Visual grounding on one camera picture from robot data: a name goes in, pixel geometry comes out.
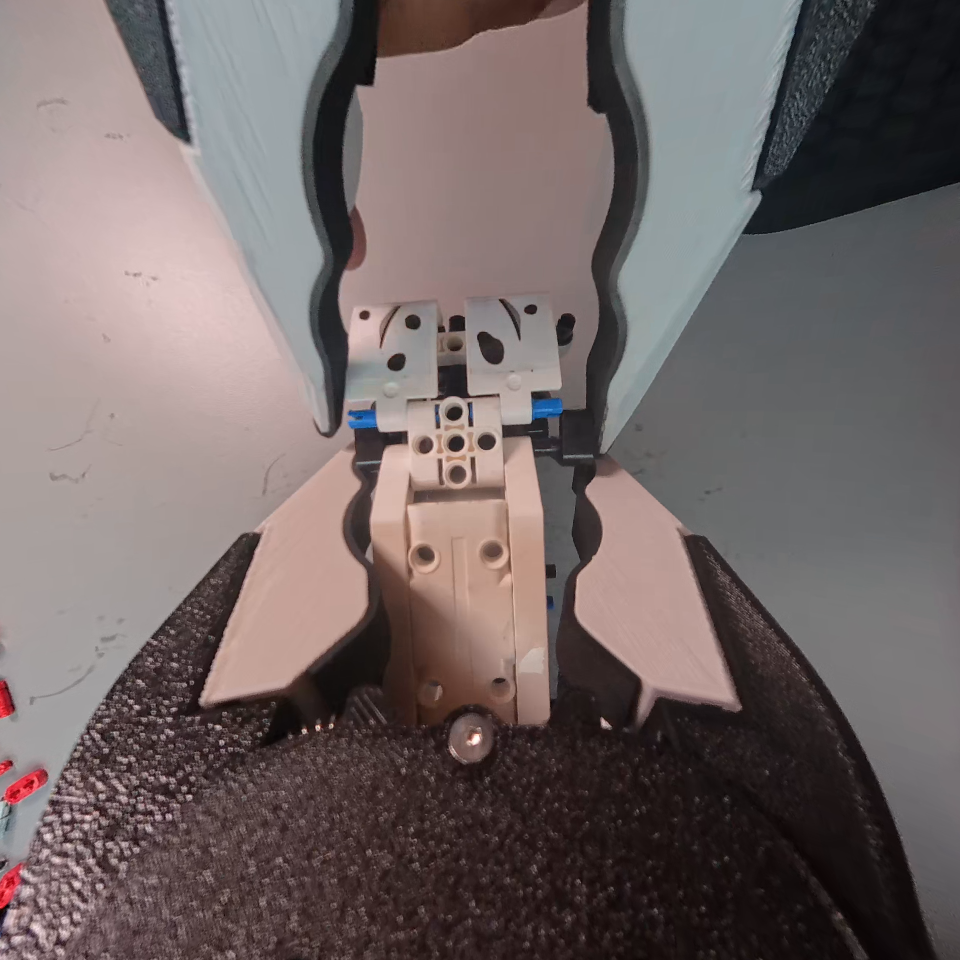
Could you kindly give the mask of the black angled beam brick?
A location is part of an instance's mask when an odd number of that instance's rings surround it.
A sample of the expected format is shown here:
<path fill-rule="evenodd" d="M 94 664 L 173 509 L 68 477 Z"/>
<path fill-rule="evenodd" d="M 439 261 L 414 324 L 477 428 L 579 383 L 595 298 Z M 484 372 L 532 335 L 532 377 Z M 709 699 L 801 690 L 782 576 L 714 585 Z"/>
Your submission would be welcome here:
<path fill-rule="evenodd" d="M 599 434 L 590 410 L 563 410 L 558 422 L 558 462 L 577 468 L 592 464 L 599 453 Z"/>

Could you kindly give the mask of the grey desk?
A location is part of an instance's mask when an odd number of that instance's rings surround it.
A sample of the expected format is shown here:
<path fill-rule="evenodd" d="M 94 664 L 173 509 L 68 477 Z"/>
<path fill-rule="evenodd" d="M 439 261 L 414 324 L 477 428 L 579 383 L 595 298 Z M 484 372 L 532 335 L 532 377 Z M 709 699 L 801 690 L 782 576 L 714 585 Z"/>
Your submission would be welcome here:
<path fill-rule="evenodd" d="M 958 914 L 958 188 L 739 242 L 613 455 L 825 680 Z M 322 439 L 102 2 L 2 2 L 2 757 L 54 782 Z"/>

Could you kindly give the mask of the person's right hand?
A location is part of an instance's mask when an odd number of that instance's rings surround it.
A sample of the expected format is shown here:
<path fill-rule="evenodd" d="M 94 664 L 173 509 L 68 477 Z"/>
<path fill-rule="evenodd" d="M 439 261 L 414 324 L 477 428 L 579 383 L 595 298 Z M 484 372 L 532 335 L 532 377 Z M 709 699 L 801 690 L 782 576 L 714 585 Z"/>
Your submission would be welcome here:
<path fill-rule="evenodd" d="M 566 15 L 581 2 L 547 1 L 388 1 L 378 4 L 377 55 L 380 60 L 443 54 L 476 37 L 524 27 Z M 345 270 L 366 258 L 367 234 L 356 205 L 361 175 L 363 114 L 357 94 L 347 111 L 343 140 L 343 188 L 352 233 Z"/>

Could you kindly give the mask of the pile of red white bricks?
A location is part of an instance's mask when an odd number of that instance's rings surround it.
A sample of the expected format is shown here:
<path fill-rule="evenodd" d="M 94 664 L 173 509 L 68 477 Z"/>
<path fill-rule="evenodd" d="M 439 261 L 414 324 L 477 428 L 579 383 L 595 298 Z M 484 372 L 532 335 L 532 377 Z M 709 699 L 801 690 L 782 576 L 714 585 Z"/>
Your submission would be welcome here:
<path fill-rule="evenodd" d="M 11 852 L 9 839 L 17 818 L 17 810 L 26 800 L 38 794 L 49 782 L 42 766 L 28 766 L 18 771 L 15 760 L 2 750 L 1 756 L 1 918 L 11 905 L 21 881 L 23 856 Z"/>

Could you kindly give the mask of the white toy truck model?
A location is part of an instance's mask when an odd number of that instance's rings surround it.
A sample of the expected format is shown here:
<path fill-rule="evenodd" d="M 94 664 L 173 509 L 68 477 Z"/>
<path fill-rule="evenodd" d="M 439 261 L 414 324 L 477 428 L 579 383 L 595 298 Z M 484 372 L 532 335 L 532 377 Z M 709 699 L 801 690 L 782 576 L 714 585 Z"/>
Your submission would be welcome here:
<path fill-rule="evenodd" d="M 435 301 L 394 303 L 356 307 L 350 320 L 349 425 L 379 456 L 369 534 L 390 626 L 386 694 L 405 723 L 439 725 L 476 707 L 543 726 L 549 589 L 536 460 L 560 464 L 562 384 L 471 395 L 464 309 L 444 317 Z M 576 320 L 554 318 L 562 377 Z"/>

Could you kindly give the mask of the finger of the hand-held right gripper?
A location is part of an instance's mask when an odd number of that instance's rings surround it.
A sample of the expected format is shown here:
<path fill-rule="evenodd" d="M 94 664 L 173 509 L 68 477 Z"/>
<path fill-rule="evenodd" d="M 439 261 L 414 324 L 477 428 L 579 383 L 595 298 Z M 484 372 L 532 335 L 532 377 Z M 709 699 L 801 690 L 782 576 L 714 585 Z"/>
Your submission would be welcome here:
<path fill-rule="evenodd" d="M 168 2 L 191 162 L 298 371 L 322 436 L 341 427 L 348 341 L 340 289 L 354 246 L 377 2 Z"/>
<path fill-rule="evenodd" d="M 585 368 L 606 452 L 760 202 L 755 177 L 801 2 L 587 7 L 587 99 L 613 156 Z"/>

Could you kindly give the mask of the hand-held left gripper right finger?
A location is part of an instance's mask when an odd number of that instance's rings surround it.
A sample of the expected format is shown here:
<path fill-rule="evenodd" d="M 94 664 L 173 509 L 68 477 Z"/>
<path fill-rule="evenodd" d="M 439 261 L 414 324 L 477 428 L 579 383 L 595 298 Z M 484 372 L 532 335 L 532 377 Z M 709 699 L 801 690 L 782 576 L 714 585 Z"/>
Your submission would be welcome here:
<path fill-rule="evenodd" d="M 566 585 L 566 684 L 613 729 L 661 701 L 741 711 L 690 531 L 614 458 L 577 469 Z"/>

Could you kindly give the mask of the white curved panel brick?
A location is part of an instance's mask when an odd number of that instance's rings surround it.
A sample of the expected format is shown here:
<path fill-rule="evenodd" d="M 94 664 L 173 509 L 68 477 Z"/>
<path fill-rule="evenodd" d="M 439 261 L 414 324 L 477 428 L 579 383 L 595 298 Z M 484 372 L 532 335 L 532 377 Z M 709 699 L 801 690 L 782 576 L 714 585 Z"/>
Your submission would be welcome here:
<path fill-rule="evenodd" d="M 547 294 L 469 297 L 463 317 L 472 396 L 560 389 L 556 322 Z"/>

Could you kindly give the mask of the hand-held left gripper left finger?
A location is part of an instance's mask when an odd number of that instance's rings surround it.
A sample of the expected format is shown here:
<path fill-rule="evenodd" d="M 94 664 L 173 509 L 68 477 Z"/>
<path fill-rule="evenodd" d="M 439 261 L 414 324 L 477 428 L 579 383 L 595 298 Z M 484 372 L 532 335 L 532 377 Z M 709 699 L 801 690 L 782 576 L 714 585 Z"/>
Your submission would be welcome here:
<path fill-rule="evenodd" d="M 256 529 L 201 708 L 288 690 L 368 613 L 368 574 L 345 525 L 362 487 L 354 456 L 339 451 Z"/>

